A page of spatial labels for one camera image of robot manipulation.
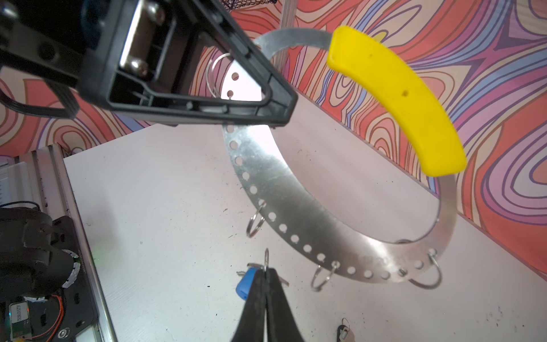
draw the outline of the keychain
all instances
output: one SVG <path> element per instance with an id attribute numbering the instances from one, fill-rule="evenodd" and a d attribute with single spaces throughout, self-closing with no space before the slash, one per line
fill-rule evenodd
<path id="1" fill-rule="evenodd" d="M 347 318 L 342 318 L 342 324 L 336 330 L 336 342 L 355 342 L 355 335 L 350 330 L 350 322 Z"/>

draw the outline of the red wire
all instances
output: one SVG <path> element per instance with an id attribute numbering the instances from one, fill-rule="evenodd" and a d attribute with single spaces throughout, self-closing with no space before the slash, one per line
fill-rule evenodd
<path id="1" fill-rule="evenodd" d="M 51 341 L 53 336 L 55 336 L 55 334 L 57 333 L 57 330 L 59 330 L 59 326 L 61 325 L 61 322 L 62 322 L 63 318 L 65 317 L 65 307 L 63 306 L 63 300 L 58 295 L 55 295 L 55 297 L 57 297 L 57 300 L 59 301 L 59 306 L 61 308 L 61 319 L 59 319 L 59 322 L 57 323 L 57 326 L 53 330 L 53 334 L 51 334 L 51 336 L 49 337 L 49 339 L 46 342 Z"/>
<path id="2" fill-rule="evenodd" d="M 63 320 L 62 317 L 65 315 L 65 308 L 63 307 L 63 302 L 62 302 L 61 297 L 59 297 L 58 295 L 53 295 L 53 297 L 57 298 L 57 300 L 59 301 L 59 314 L 57 315 L 57 319 L 55 320 L 53 325 L 47 331 L 45 331 L 44 333 L 41 333 L 40 335 L 36 335 L 36 336 L 33 336 L 33 337 L 29 337 L 29 338 L 23 338 L 21 340 L 32 340 L 32 339 L 41 337 L 43 335 L 46 335 L 47 333 L 49 333 L 51 331 L 51 329 L 53 329 L 53 327 L 55 327 L 55 325 L 57 325 L 57 327 L 53 331 L 53 334 L 49 337 L 48 341 L 50 341 L 51 337 L 53 337 L 53 335 L 55 335 L 55 332 L 57 331 L 57 329 L 59 328 L 59 325 L 61 324 L 61 321 Z"/>

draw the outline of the metal ring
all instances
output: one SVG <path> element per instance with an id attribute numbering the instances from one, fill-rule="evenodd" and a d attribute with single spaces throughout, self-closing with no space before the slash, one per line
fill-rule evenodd
<path id="1" fill-rule="evenodd" d="M 262 225 L 264 224 L 264 221 L 266 221 L 266 218 L 264 217 L 264 215 L 262 215 L 262 213 L 260 212 L 264 207 L 266 206 L 266 202 L 264 201 L 259 207 L 258 207 L 258 210 L 256 213 L 254 213 L 254 215 L 251 217 L 251 219 L 249 220 L 249 224 L 247 224 L 247 237 L 253 237 L 257 232 L 258 230 L 260 229 L 260 227 L 262 227 Z M 251 231 L 251 228 L 253 228 L 253 223 L 254 221 L 257 219 L 257 216 L 258 214 L 260 214 L 262 216 L 262 218 L 260 219 L 260 222 L 258 222 L 257 226 L 254 228 L 253 231 Z"/>
<path id="2" fill-rule="evenodd" d="M 350 327 L 350 321 L 349 321 L 347 318 L 345 318 L 345 317 L 342 318 L 342 325 L 343 325 L 343 326 L 345 325 L 345 324 L 344 324 L 344 320 L 346 320 L 346 322 L 347 322 L 346 327 L 347 327 L 348 329 L 351 329 L 351 327 Z"/>
<path id="3" fill-rule="evenodd" d="M 270 251 L 266 248 L 264 251 L 264 270 L 268 269 L 268 265 L 270 264 Z"/>
<path id="4" fill-rule="evenodd" d="M 323 286 L 330 280 L 330 277 L 333 276 L 334 272 L 340 267 L 340 263 L 337 261 L 333 261 L 332 269 L 330 270 L 330 274 L 323 280 L 319 285 L 314 286 L 313 283 L 315 282 L 315 279 L 317 279 L 317 276 L 321 272 L 321 269 L 323 268 L 321 265 L 317 265 L 317 269 L 315 270 L 315 273 L 313 274 L 313 278 L 311 279 L 311 289 L 312 291 L 319 292 L 323 289 Z"/>
<path id="5" fill-rule="evenodd" d="M 220 91 L 218 91 L 217 85 L 213 82 L 213 80 L 210 79 L 209 75 L 214 72 L 214 68 L 217 66 L 218 62 L 228 56 L 230 56 L 230 53 L 225 53 L 218 56 L 217 59 L 214 60 L 214 62 L 209 60 L 209 63 L 207 63 L 207 67 L 205 68 L 205 83 L 207 84 L 207 88 L 209 89 L 209 92 L 211 93 L 211 95 L 213 95 L 213 97 L 220 97 Z"/>
<path id="6" fill-rule="evenodd" d="M 441 272 L 441 267 L 439 266 L 439 264 L 437 263 L 437 260 L 435 259 L 435 256 L 428 253 L 427 254 L 429 256 L 429 261 L 431 262 L 431 265 L 434 265 L 436 268 L 437 268 L 437 271 L 439 272 L 439 278 L 437 279 L 437 281 L 431 285 L 429 284 L 422 284 L 420 282 L 417 282 L 416 280 L 414 279 L 409 279 L 409 282 L 412 284 L 412 285 L 415 285 L 419 288 L 423 288 L 423 289 L 426 289 L 426 290 L 433 290 L 435 288 L 438 288 L 439 285 L 441 285 L 441 283 L 443 282 L 443 273 Z"/>
<path id="7" fill-rule="evenodd" d="M 276 51 L 296 45 L 328 49 L 331 38 L 332 34 L 323 31 L 282 29 L 257 38 L 255 44 L 260 45 L 266 59 L 271 59 Z M 233 66 L 237 66 L 237 61 L 232 63 L 231 68 Z M 243 83 L 238 81 L 236 87 Z M 238 100 L 260 101 L 254 93 L 242 94 Z M 455 175 L 441 176 L 435 180 L 440 190 L 439 207 L 428 232 L 410 244 L 398 245 L 367 236 L 329 212 L 306 190 L 287 165 L 267 125 L 236 126 L 234 129 L 226 126 L 223 134 L 234 170 L 251 202 L 258 208 L 259 199 L 266 200 L 268 213 L 275 213 L 275 221 L 269 221 L 272 229 L 316 264 L 320 263 L 318 260 L 323 260 L 327 265 L 334 260 L 339 261 L 341 267 L 336 273 L 340 276 L 367 283 L 404 282 L 416 278 L 432 266 L 426 258 L 429 250 L 435 249 L 435 256 L 442 255 L 452 237 L 457 218 Z M 238 164 L 237 157 L 243 158 L 245 163 Z M 421 268 L 415 267 L 416 261 L 423 262 Z"/>
<path id="8" fill-rule="evenodd" d="M 407 239 L 401 239 L 401 240 L 398 240 L 396 243 L 397 244 L 409 244 L 411 242 L 412 241 L 407 240 Z M 437 271 L 439 272 L 439 277 L 437 278 L 437 281 L 435 283 L 431 284 L 431 285 L 422 284 L 420 282 L 417 282 L 414 279 L 409 279 L 409 282 L 412 285 L 415 285 L 419 288 L 423 288 L 423 289 L 426 289 L 426 290 L 433 290 L 433 289 L 439 287 L 439 285 L 441 285 L 441 283 L 443 281 L 443 273 L 441 272 L 441 266 L 439 266 L 439 264 L 437 263 L 437 260 L 435 259 L 435 255 L 431 254 L 431 253 L 427 253 L 427 256 L 429 257 L 429 262 L 431 263 L 431 265 L 435 266 L 437 268 Z"/>

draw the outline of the screw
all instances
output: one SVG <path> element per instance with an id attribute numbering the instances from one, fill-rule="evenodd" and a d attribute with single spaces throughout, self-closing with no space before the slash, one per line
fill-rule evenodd
<path id="1" fill-rule="evenodd" d="M 140 58 L 128 56 L 126 64 L 131 72 L 139 77 L 145 77 L 148 73 L 148 64 Z"/>
<path id="2" fill-rule="evenodd" d="M 159 3 L 155 1 L 146 1 L 144 4 L 144 10 L 151 21 L 156 25 L 161 26 L 165 21 L 165 11 Z"/>
<path id="3" fill-rule="evenodd" d="M 59 333 L 57 334 L 57 337 L 58 338 L 67 338 L 68 335 L 70 335 L 70 329 L 65 328 L 65 329 L 59 331 Z"/>
<path id="4" fill-rule="evenodd" d="M 217 23 L 217 24 L 222 24 L 222 22 L 224 21 L 224 18 L 222 17 L 222 14 L 218 13 L 218 12 L 213 12 L 211 14 L 211 17 L 213 18 L 213 20 Z"/>
<path id="5" fill-rule="evenodd" d="M 58 57 L 55 47 L 45 42 L 38 47 L 38 56 L 46 62 L 53 62 Z"/>
<path id="6" fill-rule="evenodd" d="M 11 21 L 19 20 L 19 12 L 17 11 L 17 7 L 8 1 L 3 2 L 2 9 L 0 9 L 0 12 L 2 13 L 3 16 L 5 16 Z"/>

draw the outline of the blue key fob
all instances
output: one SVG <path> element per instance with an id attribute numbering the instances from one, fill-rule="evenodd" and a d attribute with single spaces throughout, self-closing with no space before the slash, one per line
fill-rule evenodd
<path id="1" fill-rule="evenodd" d="M 236 293 L 243 300 L 247 300 L 251 285 L 253 284 L 254 274 L 257 272 L 256 268 L 249 268 L 247 273 L 243 276 L 239 284 L 236 286 Z"/>

